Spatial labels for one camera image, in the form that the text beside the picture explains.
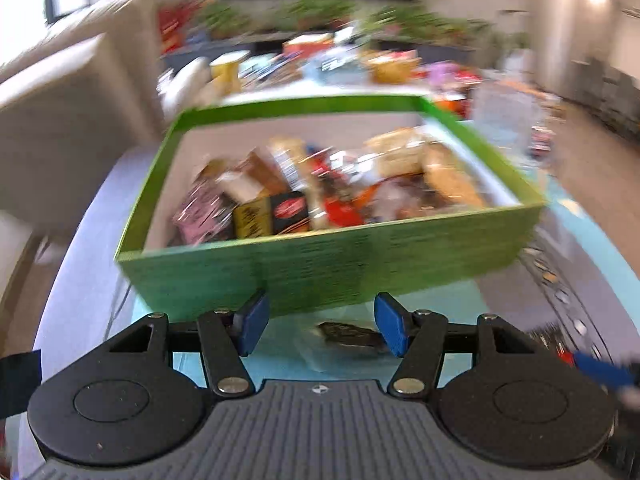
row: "floor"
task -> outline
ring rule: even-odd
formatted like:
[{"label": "floor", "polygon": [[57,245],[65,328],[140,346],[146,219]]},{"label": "floor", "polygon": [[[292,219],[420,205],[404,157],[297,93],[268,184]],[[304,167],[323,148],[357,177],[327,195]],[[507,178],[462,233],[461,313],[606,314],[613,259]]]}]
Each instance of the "floor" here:
[{"label": "floor", "polygon": [[31,351],[68,244],[68,240],[39,240],[31,255],[33,263],[18,270],[14,289],[0,313],[0,356]]},{"label": "floor", "polygon": [[640,145],[575,105],[554,130],[556,177],[640,276]]}]

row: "yellow container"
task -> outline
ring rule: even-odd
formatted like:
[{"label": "yellow container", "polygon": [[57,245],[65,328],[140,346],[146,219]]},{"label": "yellow container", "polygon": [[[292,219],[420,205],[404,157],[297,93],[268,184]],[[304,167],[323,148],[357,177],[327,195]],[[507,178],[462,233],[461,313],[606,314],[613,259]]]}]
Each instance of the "yellow container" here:
[{"label": "yellow container", "polygon": [[241,89],[238,70],[240,63],[251,54],[248,50],[236,50],[217,57],[211,63],[211,77],[220,88],[222,95],[239,92]]}]

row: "clutter on table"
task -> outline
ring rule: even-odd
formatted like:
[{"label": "clutter on table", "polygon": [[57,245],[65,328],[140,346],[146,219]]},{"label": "clutter on table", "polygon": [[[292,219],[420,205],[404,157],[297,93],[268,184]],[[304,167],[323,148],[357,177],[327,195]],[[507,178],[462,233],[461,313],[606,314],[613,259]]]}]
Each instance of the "clutter on table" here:
[{"label": "clutter on table", "polygon": [[424,218],[490,206],[475,178],[420,127],[371,137],[358,150],[275,137],[244,160],[211,160],[172,223],[174,244]]},{"label": "clutter on table", "polygon": [[[288,84],[303,77],[323,85],[416,85],[445,110],[468,119],[472,90],[482,79],[452,61],[423,64],[416,50],[377,51],[338,44],[331,34],[303,34],[283,43],[282,54],[231,52],[212,62],[217,96]],[[240,58],[240,62],[231,61]]]}]

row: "beige chair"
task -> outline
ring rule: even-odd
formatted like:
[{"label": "beige chair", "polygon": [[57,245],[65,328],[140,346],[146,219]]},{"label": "beige chair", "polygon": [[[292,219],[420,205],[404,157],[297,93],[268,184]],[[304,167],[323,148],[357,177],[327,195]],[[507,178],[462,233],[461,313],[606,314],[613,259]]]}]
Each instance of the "beige chair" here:
[{"label": "beige chair", "polygon": [[103,0],[0,66],[0,210],[72,233],[129,148],[158,143],[210,80],[197,59],[158,95],[151,0]]}]

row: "potted plant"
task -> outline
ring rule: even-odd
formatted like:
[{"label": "potted plant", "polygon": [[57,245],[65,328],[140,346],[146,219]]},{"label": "potted plant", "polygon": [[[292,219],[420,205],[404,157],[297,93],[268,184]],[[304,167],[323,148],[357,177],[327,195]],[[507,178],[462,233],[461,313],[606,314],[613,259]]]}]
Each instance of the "potted plant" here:
[{"label": "potted plant", "polygon": [[298,31],[339,28],[351,19],[355,4],[351,0],[297,0],[286,4],[277,14],[288,18]]},{"label": "potted plant", "polygon": [[251,24],[249,16],[221,0],[205,4],[200,9],[199,17],[212,40],[224,40],[243,34]]}]

